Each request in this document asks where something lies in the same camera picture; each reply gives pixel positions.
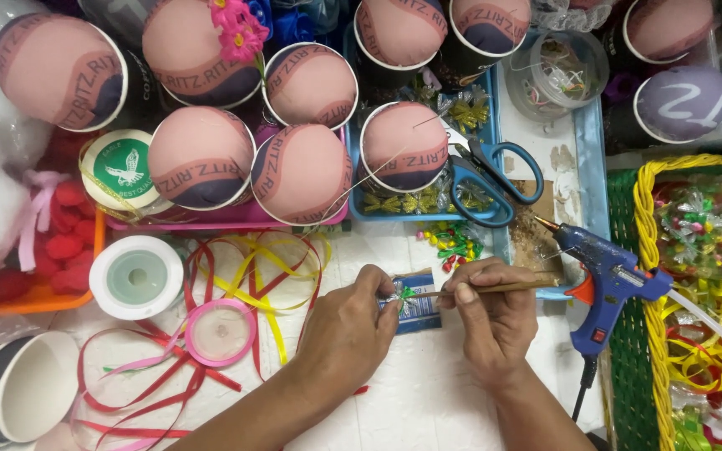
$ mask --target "scissors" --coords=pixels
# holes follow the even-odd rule
[[[464,216],[479,226],[497,229],[506,227],[514,220],[515,215],[514,205],[508,201],[503,192],[507,193],[516,203],[521,205],[532,205],[539,200],[542,191],[545,189],[545,180],[542,178],[542,170],[539,169],[536,160],[531,157],[526,149],[523,149],[515,143],[482,144],[477,139],[467,141],[460,133],[450,128],[443,119],[442,124],[445,126],[448,148],[451,153],[450,177],[453,180],[453,188],[451,189],[450,199],[461,216]],[[528,164],[531,172],[534,173],[534,179],[536,181],[536,191],[534,194],[527,196],[521,193],[520,190],[514,186],[514,183],[507,179],[500,169],[497,169],[496,156],[499,155],[498,152],[505,150],[516,153],[519,158],[522,158]],[[484,192],[493,199],[493,202],[500,207],[502,213],[499,212],[494,218],[480,218],[480,214],[476,217],[472,211],[464,206],[456,190],[456,186],[465,181],[473,183],[484,190]]]

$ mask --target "red power switch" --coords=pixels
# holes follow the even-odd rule
[[[595,329],[595,332],[592,333],[592,341],[595,343],[603,343],[603,341],[607,338],[607,332],[603,329]]]

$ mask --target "clear plastic jar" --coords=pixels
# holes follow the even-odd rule
[[[536,122],[567,116],[600,96],[609,81],[606,51],[589,33],[552,31],[504,60],[516,109]]]

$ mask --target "blue scissor handle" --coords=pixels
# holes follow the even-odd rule
[[[500,191],[495,190],[491,183],[483,179],[472,163],[457,155],[451,155],[450,162],[450,177],[453,178],[450,200],[453,202],[453,205],[456,206],[456,210],[461,213],[461,216],[471,220],[479,226],[481,225],[490,229],[506,227],[512,220],[514,220],[514,207],[508,202],[508,200],[506,200],[506,198],[503,197],[503,194],[501,194]],[[476,218],[475,215],[473,215],[473,212],[469,211],[456,195],[456,186],[464,180],[468,180],[483,189],[484,192],[493,199],[493,202],[500,206],[506,214],[506,217],[502,220]],[[502,217],[502,214],[498,213],[496,218],[498,217]]]
[[[506,190],[508,195],[514,198],[518,204],[532,205],[535,204],[536,201],[539,200],[539,197],[542,196],[542,191],[545,189],[545,179],[542,177],[542,170],[539,169],[539,165],[536,163],[536,160],[531,157],[531,154],[520,145],[515,143],[500,143],[495,145],[481,144],[478,140],[471,139],[469,140],[469,150],[473,156],[483,164],[486,174],[489,175],[503,190]],[[534,173],[534,179],[536,181],[536,190],[534,191],[534,194],[526,196],[521,193],[520,190],[514,186],[514,183],[507,179],[506,176],[503,175],[503,172],[499,171],[493,165],[495,155],[504,150],[510,150],[516,153],[519,158],[522,158],[522,160],[528,164],[531,172]]]

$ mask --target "orange tray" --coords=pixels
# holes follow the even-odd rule
[[[94,235],[94,257],[105,248],[105,213],[96,211],[96,229]],[[91,291],[82,296],[55,294],[49,286],[48,279],[38,279],[32,288],[22,297],[16,299],[0,299],[0,316],[8,314],[25,314],[54,312],[80,307],[93,299]]]

